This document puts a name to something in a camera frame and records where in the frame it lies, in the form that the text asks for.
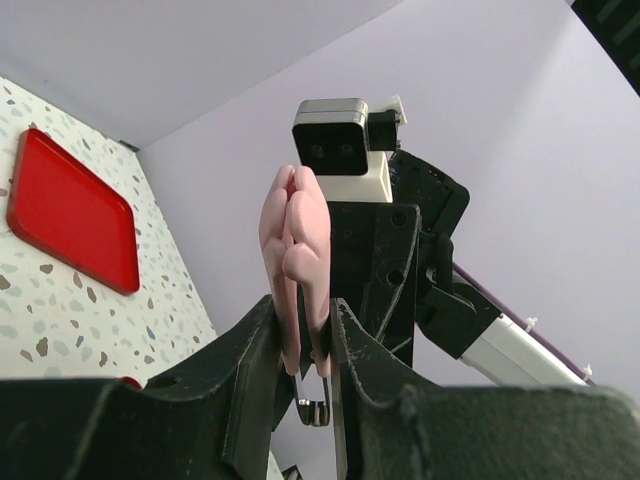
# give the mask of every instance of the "white wall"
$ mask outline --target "white wall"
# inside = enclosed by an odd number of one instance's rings
[[[16,151],[30,127],[131,205],[137,293],[117,294],[9,228],[9,194],[25,182],[15,177]],[[216,336],[136,155],[0,77],[0,378],[128,376],[144,385]],[[272,454],[266,478],[282,480]]]
[[[400,0],[3,0],[0,75],[145,147]]]
[[[221,331],[267,291],[256,238],[306,98],[402,95],[409,151],[466,185],[461,265],[595,379],[640,400],[640,101],[557,0],[406,0],[142,152],[149,181]],[[419,338],[416,369],[483,383]],[[331,432],[290,415],[286,467],[331,478]]]

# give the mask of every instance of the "camera lens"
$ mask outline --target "camera lens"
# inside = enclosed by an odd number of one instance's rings
[[[311,154],[316,158],[324,157],[324,150],[320,145],[311,145]]]
[[[340,147],[340,152],[342,152],[343,156],[350,157],[351,155],[353,155],[353,147],[348,143],[345,143],[344,145],[342,145],[342,147]]]

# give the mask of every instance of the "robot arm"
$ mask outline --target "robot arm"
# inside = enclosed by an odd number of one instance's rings
[[[402,115],[400,122],[395,114],[374,116],[376,128],[371,115],[341,117],[358,122],[342,138],[315,140],[318,123],[307,137],[298,137],[306,129],[294,131],[303,164],[347,145],[333,171],[316,171],[329,200],[330,234],[314,230],[296,241],[321,260],[326,250],[317,240],[330,236],[331,321],[324,333],[300,329],[300,371],[311,364],[310,333],[320,333],[316,340],[330,352],[338,478],[640,478],[638,409],[610,389],[571,388],[591,382],[453,263],[451,235],[469,201],[466,189],[397,149]],[[331,123],[335,116],[324,118]],[[331,185],[358,187],[371,166],[371,145],[393,152],[381,170],[390,189],[375,183],[377,198],[390,190],[393,201],[336,201]],[[296,191],[319,198],[315,185],[298,180]],[[299,213],[302,223],[314,218]],[[263,225],[263,249],[281,236],[281,225]],[[318,271],[298,270],[302,290]],[[271,273],[280,280],[278,268]],[[326,291],[317,293],[326,299]],[[0,478],[264,479],[271,432],[294,396],[303,422],[329,423],[328,399],[300,398],[283,366],[276,300],[265,295],[231,330],[144,389],[108,378],[0,381]],[[299,319],[308,315],[307,300],[297,298],[305,314]],[[317,309],[316,320],[324,322],[325,314]],[[438,387],[411,368],[416,324],[496,383],[565,388]]]
[[[405,123],[397,96],[374,111],[361,99],[307,100],[293,136],[301,164],[314,171],[328,202],[420,207],[417,323],[438,347],[499,385],[592,384],[590,367],[578,369],[536,335],[531,322],[521,321],[453,264],[450,237],[469,193],[435,166],[399,150],[398,127]]]

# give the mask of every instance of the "black plastic part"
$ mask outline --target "black plastic part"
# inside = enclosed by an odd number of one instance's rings
[[[105,379],[2,381],[0,478],[264,480],[279,356],[265,296],[145,390]]]
[[[357,123],[299,124],[293,138],[300,163],[316,175],[364,175],[367,162],[367,135]]]
[[[414,205],[329,202],[331,215],[331,295],[348,298],[367,331],[411,366],[416,322],[418,229]],[[311,365],[311,341],[304,320],[302,292],[300,373]],[[274,422],[278,426],[294,396],[291,377],[281,370]]]
[[[640,95],[640,2],[576,0],[571,8]]]
[[[391,156],[389,172],[394,202],[420,208],[421,230],[451,236],[469,205],[469,191],[433,165],[404,150]]]
[[[304,480],[297,465],[293,465],[292,467],[283,470],[282,476],[284,477],[284,480]]]
[[[398,148],[398,122],[395,110],[370,113],[367,117],[369,150],[395,152]]]
[[[455,273],[453,285],[455,294],[432,286],[418,302],[416,318],[425,337],[458,359],[501,312]]]
[[[453,242],[446,234],[440,234],[436,238],[435,271],[433,277],[437,287],[449,294],[455,293],[453,287]]]
[[[640,412],[599,387],[439,388],[332,303],[338,478],[637,480]]]

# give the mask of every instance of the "camera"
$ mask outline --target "camera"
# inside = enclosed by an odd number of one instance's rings
[[[360,98],[305,100],[293,123],[300,163],[313,170],[329,201],[391,202],[386,152],[406,123],[398,97],[370,111]]]

